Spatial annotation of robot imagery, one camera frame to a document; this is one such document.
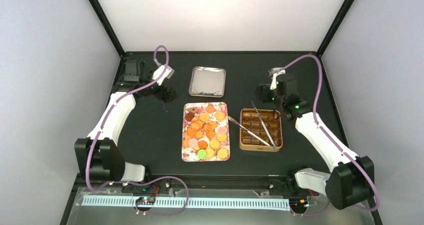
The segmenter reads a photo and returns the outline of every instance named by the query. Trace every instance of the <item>floral tray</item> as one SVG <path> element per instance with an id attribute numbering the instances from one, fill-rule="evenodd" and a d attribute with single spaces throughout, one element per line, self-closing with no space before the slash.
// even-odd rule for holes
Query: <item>floral tray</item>
<path id="1" fill-rule="evenodd" d="M 187 103 L 184 106 L 181 158 L 185 162 L 225 161 L 230 158 L 225 102 Z"/>

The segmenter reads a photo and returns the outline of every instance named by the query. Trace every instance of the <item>white wall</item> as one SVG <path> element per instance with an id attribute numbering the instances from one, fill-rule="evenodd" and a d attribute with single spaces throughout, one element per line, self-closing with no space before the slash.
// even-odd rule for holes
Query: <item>white wall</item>
<path id="1" fill-rule="evenodd" d="M 350 146 L 375 164 L 384 224 L 422 224 L 424 0 L 356 0 L 323 56 Z"/>
<path id="2" fill-rule="evenodd" d="M 0 0 L 1 224 L 59 224 L 119 57 L 88 0 Z"/>
<path id="3" fill-rule="evenodd" d="M 99 0 L 125 51 L 316 51 L 344 0 Z"/>

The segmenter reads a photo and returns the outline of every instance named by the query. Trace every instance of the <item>silver tray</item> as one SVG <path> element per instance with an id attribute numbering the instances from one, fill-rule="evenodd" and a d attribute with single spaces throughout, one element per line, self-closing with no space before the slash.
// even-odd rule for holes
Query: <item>silver tray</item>
<path id="1" fill-rule="evenodd" d="M 221 68 L 195 66 L 191 73 L 188 93 L 197 97 L 222 98 L 226 71 Z"/>

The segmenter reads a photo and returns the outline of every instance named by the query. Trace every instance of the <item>metal tongs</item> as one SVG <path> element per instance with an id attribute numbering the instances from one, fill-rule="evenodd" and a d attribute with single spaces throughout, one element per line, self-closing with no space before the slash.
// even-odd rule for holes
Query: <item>metal tongs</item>
<path id="1" fill-rule="evenodd" d="M 269 140 L 270 140 L 270 141 L 271 141 L 271 143 L 272 143 L 272 146 L 271 146 L 268 142 L 266 142 L 266 141 L 264 141 L 262 138 L 260 138 L 258 135 L 254 134 L 254 133 L 253 133 L 253 132 L 251 132 L 249 129 L 245 128 L 243 125 L 241 125 L 239 122 L 237 122 L 234 118 L 232 118 L 232 117 L 228 116 L 228 120 L 230 120 L 231 122 L 233 122 L 235 125 L 239 126 L 241 129 L 245 130 L 245 131 L 246 131 L 248 134 L 250 134 L 252 137 L 254 137 L 255 139 L 259 140 L 259 142 L 261 142 L 261 143 L 263 143 L 263 144 L 267 145 L 267 146 L 268 146 L 268 147 L 270 147 L 271 149 L 275 149 L 275 148 L 276 148 L 276 144 L 274 143 L 273 139 L 271 138 L 271 135 L 270 135 L 270 133 L 268 132 L 268 129 L 267 129 L 267 127 L 265 126 L 264 121 L 263 121 L 263 120 L 262 120 L 262 118 L 261 118 L 261 114 L 260 114 L 260 113 L 259 113 L 259 111 L 256 109 L 256 106 L 255 106 L 255 104 L 253 103 L 253 101 L 252 101 L 252 106 L 253 106 L 253 109 L 257 112 L 257 116 L 259 117 L 259 120 L 260 120 L 260 122 L 262 123 L 262 126 L 263 126 L 263 128 L 265 129 L 266 134 L 268 135 L 268 138 L 269 138 Z"/>
<path id="2" fill-rule="evenodd" d="M 264 142 L 264 141 L 261 139 L 261 140 L 263 141 L 262 143 L 263 143 L 263 144 L 265 144 L 265 145 L 267 145 L 268 147 L 270 147 L 270 148 L 272 148 L 272 149 L 275 149 L 275 148 L 276 148 L 276 144 L 275 144 L 275 142 L 274 142 L 273 138 L 271 137 L 271 134 L 270 134 L 270 132 L 268 131 L 267 126 L 265 126 L 265 123 L 264 123 L 264 120 L 262 120 L 261 114 L 259 113 L 258 109 L 256 109 L 256 106 L 255 106 L 255 104 L 253 103 L 253 101 L 252 101 L 252 100 L 251 100 L 251 102 L 252 102 L 252 107 L 253 107 L 254 111 L 257 113 L 257 117 L 259 118 L 260 123 L 262 124 L 262 127 L 263 127 L 263 129 L 265 130 L 266 135 L 268 136 L 269 141 L 271 142 L 272 146 L 271 146 L 269 143 Z"/>

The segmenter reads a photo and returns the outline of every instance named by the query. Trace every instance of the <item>black frame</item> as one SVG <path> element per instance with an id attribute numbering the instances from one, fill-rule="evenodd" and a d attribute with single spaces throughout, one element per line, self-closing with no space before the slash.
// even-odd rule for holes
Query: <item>black frame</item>
<path id="1" fill-rule="evenodd" d="M 106 17 L 105 12 L 102 9 L 102 6 L 100 5 L 98 0 L 88 0 L 92 6 L 92 8 L 94 9 L 98 19 L 100 20 L 102 26 L 104 27 L 107 35 L 109 36 L 109 39 L 111 40 L 113 46 L 116 49 L 116 52 L 118 53 L 119 57 L 121 58 L 117 71 L 116 71 L 116 75 L 115 78 L 113 80 L 113 84 L 115 84 L 119 78 L 119 76 L 122 74 L 123 72 L 123 68 L 124 68 L 124 62 L 125 62 L 125 51 L 123 49 L 123 47 L 121 46 L 121 43 L 119 42 L 119 39 L 117 37 L 117 35 L 115 34 L 111 24 L 109 23 L 108 18 Z M 322 63 L 322 56 L 324 54 L 324 52 L 326 51 L 327 47 L 329 46 L 331 40 L 333 39 L 334 35 L 336 34 L 339 26 L 341 25 L 343 19 L 345 18 L 346 14 L 348 13 L 349 9 L 351 8 L 352 4 L 354 3 L 355 0 L 344 0 L 343 4 L 341 5 L 337 15 L 335 16 L 331 26 L 329 27 L 324 39 L 322 40 L 318 50 L 316 52 L 314 52 L 314 54 L 320 59 L 321 64 Z M 338 121 L 338 125 L 341 129 L 341 134 L 342 134 L 342 140 L 343 142 L 348 146 L 347 143 L 347 139 L 346 139 L 346 135 L 340 120 L 340 116 L 339 116 L 339 112 L 337 111 L 337 107 L 334 101 L 334 97 L 331 91 L 331 87 L 329 84 L 329 80 L 327 78 L 327 74 L 325 72 L 325 69 L 323 71 L 324 74 L 324 81 L 328 87 L 329 93 L 330 93 L 330 98 L 331 98 L 331 102 L 333 103 L 333 107 L 335 109 L 336 112 L 336 116 L 337 116 L 337 121 Z M 207 187 L 209 189 L 250 189 L 250 190 L 257 190 L 257 191 L 263 191 L 268 189 L 269 192 L 272 195 L 281 195 L 284 196 L 286 198 L 289 199 L 297 199 L 297 198 L 304 198 L 305 196 L 307 196 L 308 194 L 306 193 L 300 193 L 297 196 L 292 196 L 290 193 L 288 193 L 287 189 L 285 186 L 282 185 L 281 182 L 279 181 L 284 181 L 285 177 L 284 176 L 277 176 L 277 177 L 231 177 L 231 176 L 222 176 L 222 177 L 214 177 L 214 178 L 210 178 L 210 177 L 198 177 L 198 176 L 185 176 L 182 177 L 184 179 L 184 181 L 190 185 L 190 187 L 196 188 L 196 187 Z M 171 181 L 162 181 L 162 186 L 161 186 L 161 190 L 160 193 L 168 193 L 168 189 L 165 186 L 166 182 L 170 182 L 171 186 L 169 188 L 176 188 L 179 189 L 180 186 L 178 185 L 178 183 L 171 183 Z M 100 182 L 93 182 L 94 185 L 100 185 Z M 84 179 L 81 178 L 80 174 L 78 174 L 76 176 L 75 182 L 73 184 L 68 202 L 66 204 L 65 207 L 65 211 L 63 213 L 63 217 L 62 220 L 60 222 L 60 224 L 66 224 L 72 209 L 72 205 L 74 203 L 74 199 L 75 196 L 77 194 L 78 188 L 79 187 L 85 187 L 86 183 L 84 181 Z M 375 205 L 375 201 L 373 199 L 369 199 L 368 201 L 368 205 L 373 207 Z M 377 225 L 381 225 L 382 220 L 380 218 L 380 214 L 378 212 L 378 210 L 371 212 L 371 215 L 374 219 L 374 223 Z"/>

